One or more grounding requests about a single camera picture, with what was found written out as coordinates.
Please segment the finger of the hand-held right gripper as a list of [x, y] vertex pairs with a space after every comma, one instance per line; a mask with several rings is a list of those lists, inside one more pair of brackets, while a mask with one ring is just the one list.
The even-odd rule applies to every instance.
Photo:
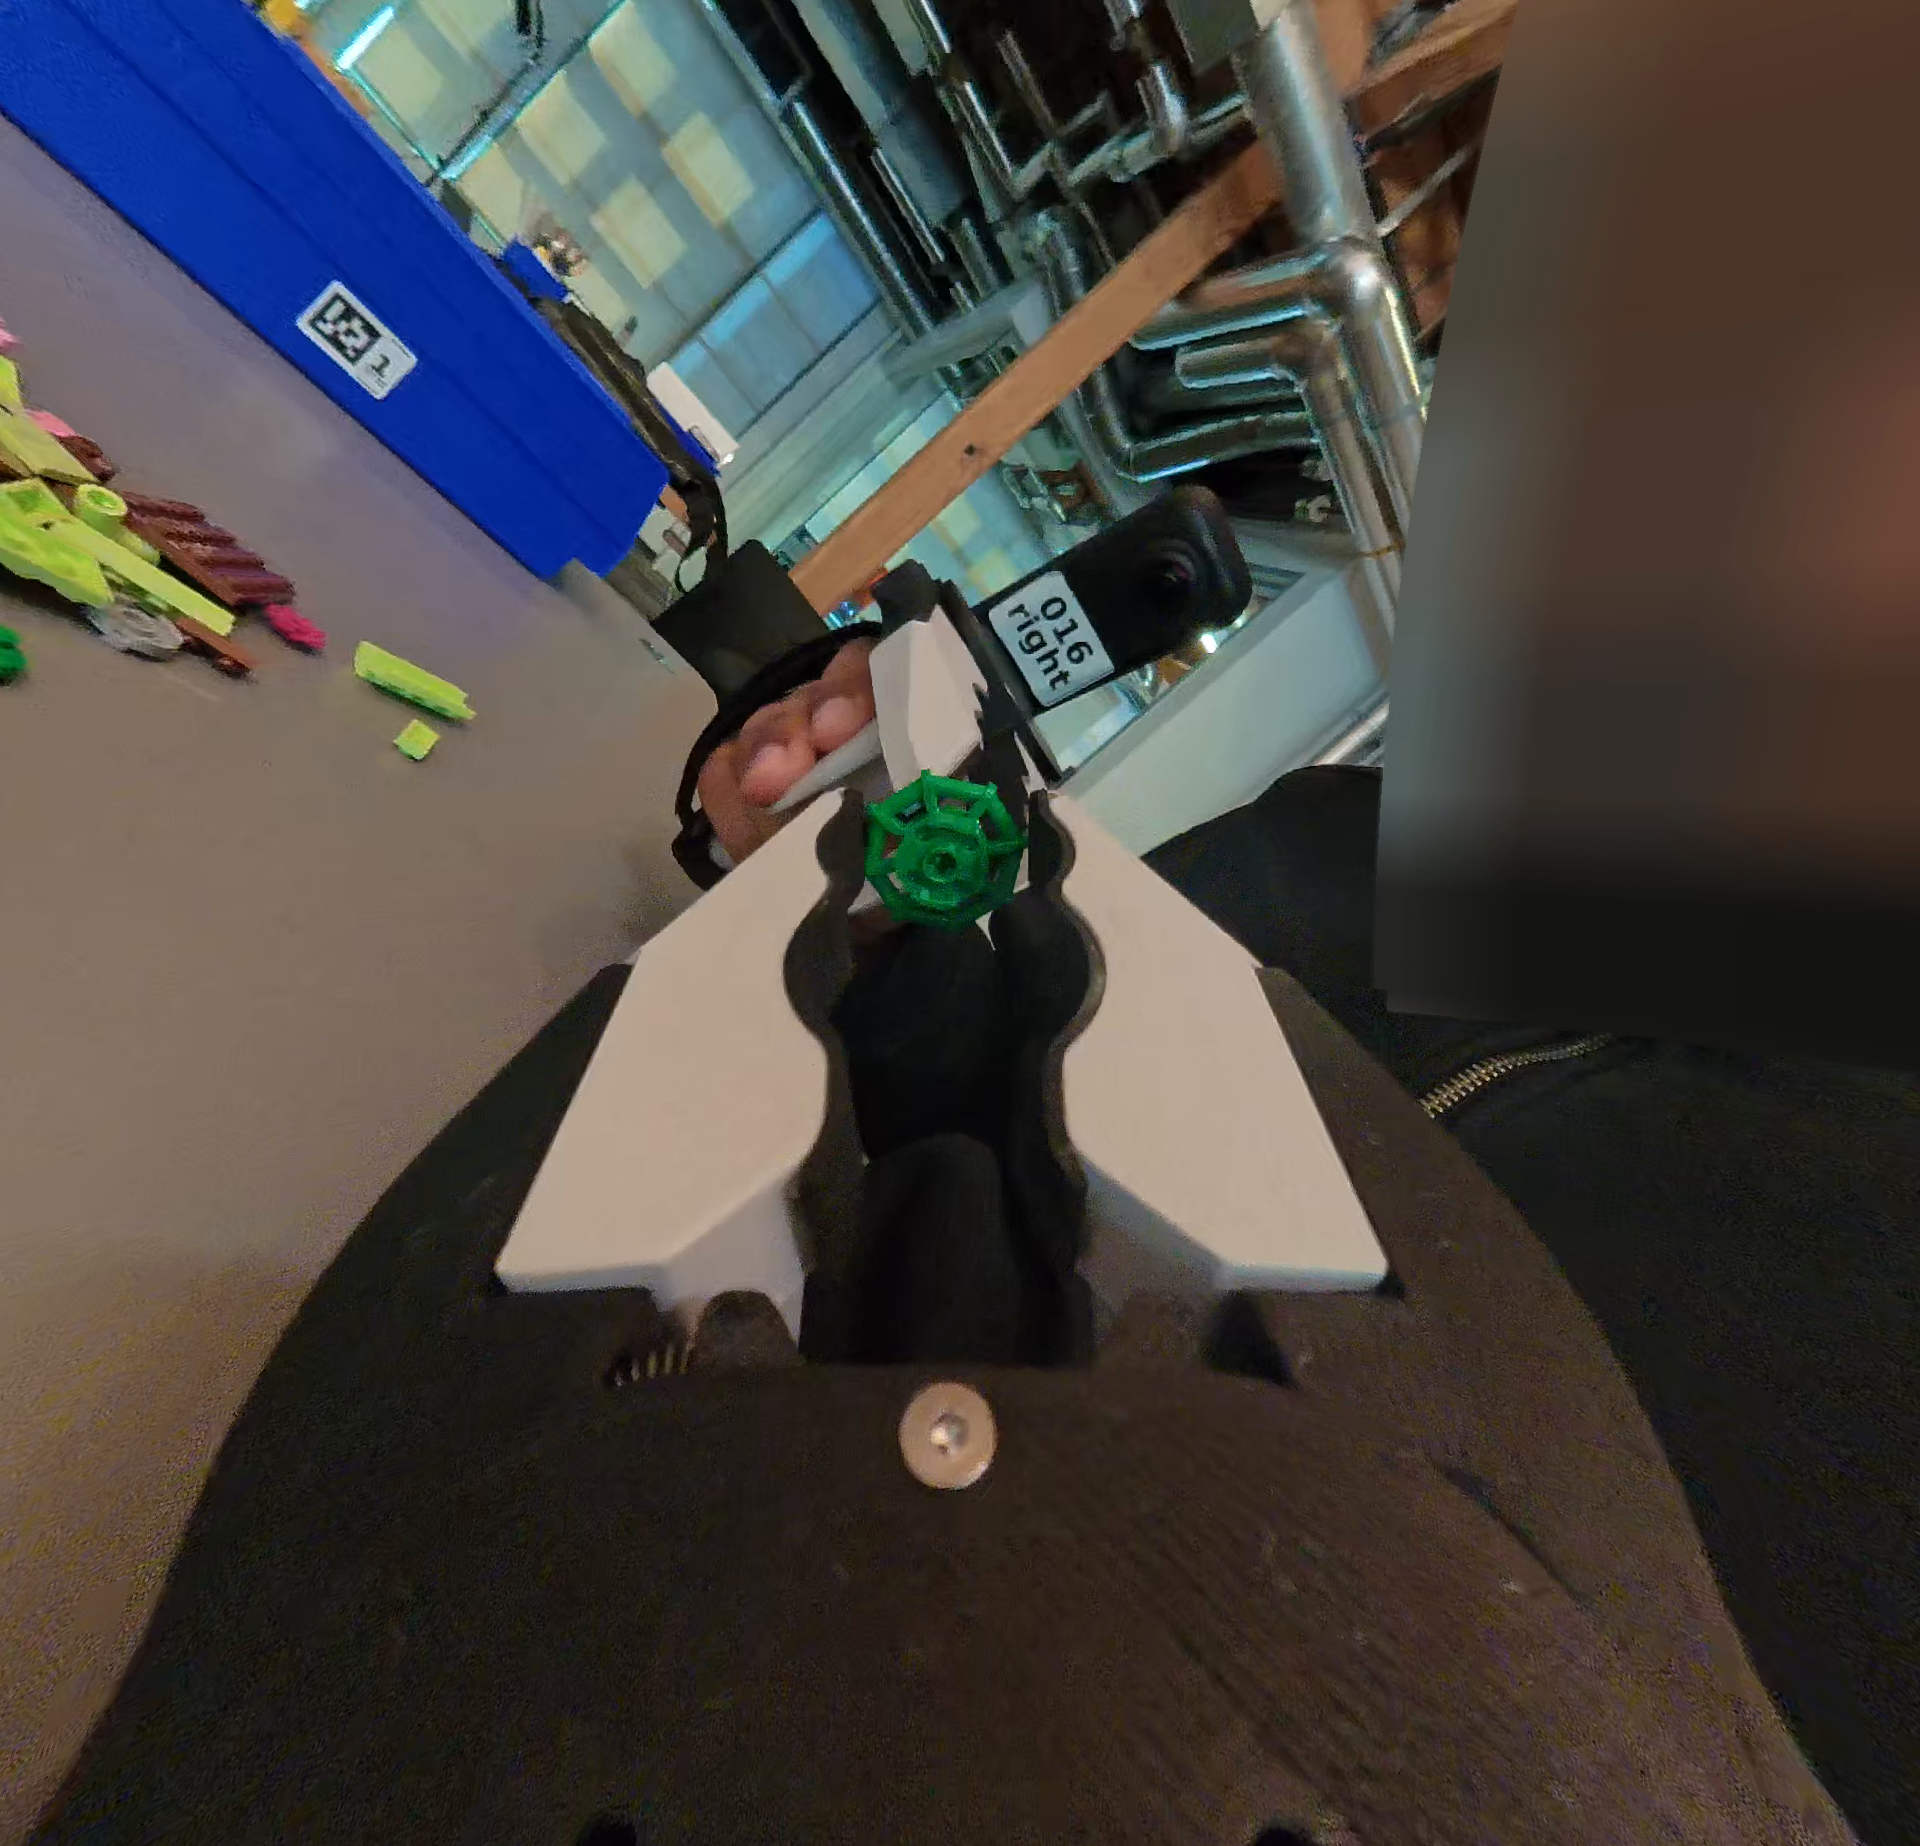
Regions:
[[890, 792], [959, 777], [979, 751], [986, 678], [950, 621], [914, 621], [882, 640], [870, 683]]
[[1059, 771], [1019, 700], [982, 701], [982, 784], [992, 789], [1012, 825], [1031, 825], [1034, 800], [1059, 784]]

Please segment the blue storage bin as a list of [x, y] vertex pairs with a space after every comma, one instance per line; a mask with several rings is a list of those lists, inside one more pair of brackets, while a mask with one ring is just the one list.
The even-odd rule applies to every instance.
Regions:
[[631, 552], [665, 464], [243, 0], [4, 0], [3, 108], [529, 572]]

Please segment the lime studded brick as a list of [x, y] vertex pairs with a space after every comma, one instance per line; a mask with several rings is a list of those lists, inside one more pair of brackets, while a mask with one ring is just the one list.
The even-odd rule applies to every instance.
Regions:
[[371, 642], [360, 642], [356, 646], [354, 673], [390, 700], [412, 703], [437, 718], [459, 725], [476, 718], [463, 688]]

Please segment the green spoked wheel piece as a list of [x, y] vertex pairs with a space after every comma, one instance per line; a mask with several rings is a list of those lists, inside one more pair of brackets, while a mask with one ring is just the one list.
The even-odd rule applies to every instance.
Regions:
[[925, 773], [868, 804], [861, 875], [891, 922], [942, 933], [1016, 898], [1026, 835], [999, 789]]

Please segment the dark maroon studded plate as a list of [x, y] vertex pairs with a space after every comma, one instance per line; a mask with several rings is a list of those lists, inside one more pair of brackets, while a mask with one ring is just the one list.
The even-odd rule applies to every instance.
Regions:
[[291, 607], [298, 589], [257, 552], [186, 502], [125, 492], [125, 526], [147, 540], [176, 578], [227, 611]]

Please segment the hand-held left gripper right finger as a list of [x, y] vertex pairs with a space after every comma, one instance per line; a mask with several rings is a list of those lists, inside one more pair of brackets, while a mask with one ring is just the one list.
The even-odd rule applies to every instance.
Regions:
[[1071, 800], [997, 915], [1010, 1183], [1093, 1296], [1368, 1291], [1389, 1272], [1255, 956]]

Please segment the pile of colourful toy bricks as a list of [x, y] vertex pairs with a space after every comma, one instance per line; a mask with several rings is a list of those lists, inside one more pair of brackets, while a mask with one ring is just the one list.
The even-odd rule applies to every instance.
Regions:
[[251, 681], [257, 672], [254, 637], [276, 635], [259, 611], [227, 611], [161, 564], [160, 553], [126, 531], [121, 495], [165, 495], [121, 487], [118, 477], [102, 443], [36, 406], [19, 364], [19, 339], [4, 329], [4, 584], [34, 589], [62, 604], [125, 658], [202, 658], [227, 681]]

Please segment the silver ventilation pipes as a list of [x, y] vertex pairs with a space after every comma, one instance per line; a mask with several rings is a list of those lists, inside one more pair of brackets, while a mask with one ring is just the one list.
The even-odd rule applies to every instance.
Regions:
[[994, 453], [1046, 513], [1301, 448], [1405, 531], [1519, 0], [692, 2], [874, 277], [898, 394], [971, 402], [1185, 240]]

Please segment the wooden beam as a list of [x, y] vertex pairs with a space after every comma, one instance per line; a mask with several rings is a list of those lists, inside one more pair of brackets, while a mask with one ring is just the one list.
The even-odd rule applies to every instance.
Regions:
[[1182, 296], [1281, 199], [1280, 169], [1243, 149], [1127, 254], [1041, 342], [929, 441], [792, 572], [807, 607], [834, 611], [997, 464], [1167, 302]]

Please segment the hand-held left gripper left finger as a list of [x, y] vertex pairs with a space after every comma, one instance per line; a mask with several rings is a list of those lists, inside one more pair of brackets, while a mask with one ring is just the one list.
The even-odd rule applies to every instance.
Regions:
[[829, 893], [808, 804], [633, 956], [612, 1019], [495, 1259], [520, 1296], [645, 1289], [692, 1330], [731, 1291], [802, 1330], [795, 1181], [828, 1114], [826, 1047], [784, 956]]

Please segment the person's right hand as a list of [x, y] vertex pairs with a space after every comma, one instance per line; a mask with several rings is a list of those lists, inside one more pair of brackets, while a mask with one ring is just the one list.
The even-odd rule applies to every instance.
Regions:
[[780, 830], [783, 800], [874, 724], [872, 646], [850, 644], [817, 681], [760, 708], [702, 764], [692, 799], [722, 869], [763, 847]]

